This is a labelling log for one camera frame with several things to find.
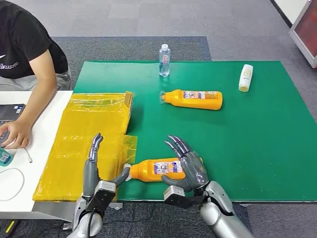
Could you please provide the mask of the person's left hand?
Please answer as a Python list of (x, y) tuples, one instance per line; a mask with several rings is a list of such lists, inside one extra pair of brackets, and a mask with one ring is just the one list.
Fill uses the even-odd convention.
[(5, 123), (0, 127), (0, 135), (5, 131), (8, 132), (8, 137), (1, 144), (5, 149), (20, 149), (28, 146), (30, 142), (32, 123), (28, 120), (18, 119)]

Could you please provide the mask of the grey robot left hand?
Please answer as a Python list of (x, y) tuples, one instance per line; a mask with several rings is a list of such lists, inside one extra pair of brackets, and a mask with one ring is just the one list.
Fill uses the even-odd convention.
[(116, 189), (130, 175), (131, 165), (125, 164), (120, 175), (111, 181), (100, 179), (97, 168), (97, 157), (100, 144), (103, 139), (103, 137), (100, 132), (93, 138), (88, 159), (84, 165), (83, 192), (82, 196), (87, 201), (91, 199), (98, 190), (105, 190), (115, 195)]

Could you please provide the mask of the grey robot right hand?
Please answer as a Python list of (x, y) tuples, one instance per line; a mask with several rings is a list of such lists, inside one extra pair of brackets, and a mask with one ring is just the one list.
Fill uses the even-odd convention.
[(202, 159), (186, 141), (175, 135), (168, 135), (169, 140), (165, 143), (169, 146), (180, 162), (185, 177), (183, 179), (171, 179), (162, 176), (167, 185), (174, 185), (183, 189), (185, 192), (200, 189), (209, 183), (207, 171)]

